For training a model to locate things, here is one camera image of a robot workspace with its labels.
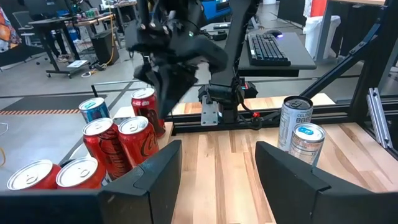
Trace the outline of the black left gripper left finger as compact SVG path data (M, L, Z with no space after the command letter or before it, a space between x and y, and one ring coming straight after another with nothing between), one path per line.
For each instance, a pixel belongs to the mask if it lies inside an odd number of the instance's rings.
M101 189L1 192L1 223L171 223L181 170L174 140Z

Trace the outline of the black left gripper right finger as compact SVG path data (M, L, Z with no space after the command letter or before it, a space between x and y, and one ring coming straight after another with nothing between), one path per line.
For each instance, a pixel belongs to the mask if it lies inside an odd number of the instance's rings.
M397 224L397 192L366 190L263 141L255 160L277 223Z

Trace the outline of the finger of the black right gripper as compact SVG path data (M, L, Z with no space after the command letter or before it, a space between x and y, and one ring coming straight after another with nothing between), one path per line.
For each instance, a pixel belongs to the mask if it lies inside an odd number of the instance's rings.
M146 63L136 67L134 71L134 78L144 83L147 83L151 86L154 86L153 81L150 79L152 75L153 75L152 67L150 64Z
M159 67L156 84L159 118L165 119L186 92L196 84L197 70L197 66L180 64Z

